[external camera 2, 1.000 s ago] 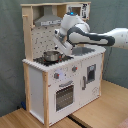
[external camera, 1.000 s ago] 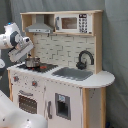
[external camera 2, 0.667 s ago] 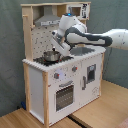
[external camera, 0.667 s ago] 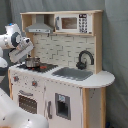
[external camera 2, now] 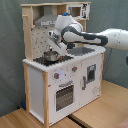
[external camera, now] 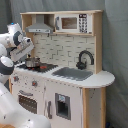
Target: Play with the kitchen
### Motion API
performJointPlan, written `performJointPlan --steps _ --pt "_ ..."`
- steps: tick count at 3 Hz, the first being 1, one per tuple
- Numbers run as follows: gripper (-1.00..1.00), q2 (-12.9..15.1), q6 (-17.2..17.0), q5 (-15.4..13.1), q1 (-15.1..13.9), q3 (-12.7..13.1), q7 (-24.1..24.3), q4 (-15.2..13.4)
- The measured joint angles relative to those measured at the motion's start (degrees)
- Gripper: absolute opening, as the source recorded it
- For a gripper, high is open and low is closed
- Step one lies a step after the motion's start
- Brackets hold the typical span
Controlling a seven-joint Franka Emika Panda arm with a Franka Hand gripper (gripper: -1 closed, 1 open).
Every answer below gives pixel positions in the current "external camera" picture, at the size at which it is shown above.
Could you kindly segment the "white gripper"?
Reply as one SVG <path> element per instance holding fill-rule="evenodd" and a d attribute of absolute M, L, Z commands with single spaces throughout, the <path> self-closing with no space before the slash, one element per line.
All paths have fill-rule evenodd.
<path fill-rule="evenodd" d="M 18 47 L 10 52 L 11 60 L 16 62 L 34 48 L 30 38 L 24 37 Z"/>

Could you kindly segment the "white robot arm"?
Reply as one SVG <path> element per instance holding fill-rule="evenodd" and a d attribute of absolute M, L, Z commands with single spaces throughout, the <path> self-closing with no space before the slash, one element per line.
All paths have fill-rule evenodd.
<path fill-rule="evenodd" d="M 13 128 L 51 128 L 44 116 L 23 108 L 12 96 L 9 88 L 14 63 L 33 49 L 29 37 L 24 37 L 18 23 L 7 26 L 8 32 L 0 34 L 0 125 Z"/>

